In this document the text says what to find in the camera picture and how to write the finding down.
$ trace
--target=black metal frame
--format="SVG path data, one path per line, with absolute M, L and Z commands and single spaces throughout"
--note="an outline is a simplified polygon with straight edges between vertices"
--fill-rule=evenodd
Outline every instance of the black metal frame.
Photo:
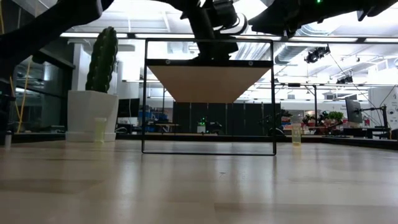
M 148 43 L 149 42 L 255 42 L 270 44 L 271 60 L 229 60 L 223 62 L 217 61 L 193 61 L 193 60 L 168 60 L 168 59 L 148 59 Z M 145 41 L 145 54 L 144 54 L 144 83 L 142 93 L 142 135 L 141 135 L 141 152 L 143 154 L 188 154 L 188 155 L 218 155 L 218 156 L 275 156 L 277 154 L 277 138 L 276 132 L 274 131 L 272 137 L 272 154 L 223 154 L 223 153 L 198 153 L 198 152 L 148 152 L 145 151 L 145 140 L 146 140 L 146 98 L 147 98 L 147 66 L 149 65 L 184 65 L 184 66 L 214 66 L 214 67 L 267 67 L 271 68 L 271 103 L 272 103 L 272 114 L 276 117 L 275 107 L 275 76 L 274 76 L 274 43 L 272 40 L 266 39 L 216 39 L 216 40 L 201 40 L 201 39 L 165 39 L 165 38 L 153 38 L 146 39 Z M 272 126 L 276 129 L 276 120 Z

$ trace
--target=cactus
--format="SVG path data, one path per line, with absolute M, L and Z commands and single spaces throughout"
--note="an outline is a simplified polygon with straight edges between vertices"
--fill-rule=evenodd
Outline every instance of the cactus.
M 86 90 L 107 93 L 118 53 L 118 38 L 113 27 L 105 28 L 94 43 Z

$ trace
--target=white planter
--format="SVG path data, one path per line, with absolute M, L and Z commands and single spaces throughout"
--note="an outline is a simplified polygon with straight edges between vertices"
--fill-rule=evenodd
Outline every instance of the white planter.
M 95 118 L 106 118 L 104 140 L 115 141 L 118 106 L 116 95 L 97 91 L 69 91 L 67 141 L 94 142 Z

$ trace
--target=wooden floor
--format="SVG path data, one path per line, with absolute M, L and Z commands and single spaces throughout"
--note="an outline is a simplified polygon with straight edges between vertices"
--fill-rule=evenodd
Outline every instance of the wooden floor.
M 276 157 L 176 156 L 143 155 L 140 146 L 41 142 L 0 149 L 0 223 L 398 223 L 394 151 L 279 144 Z

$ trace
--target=potted cactus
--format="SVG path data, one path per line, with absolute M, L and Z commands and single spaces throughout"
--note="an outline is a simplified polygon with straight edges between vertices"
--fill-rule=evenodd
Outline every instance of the potted cactus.
M 118 52 L 116 31 L 108 27 L 100 33 L 91 54 L 86 91 L 68 93 L 67 141 L 93 142 L 95 119 L 106 118 L 105 141 L 114 141 L 118 96 L 107 94 Z

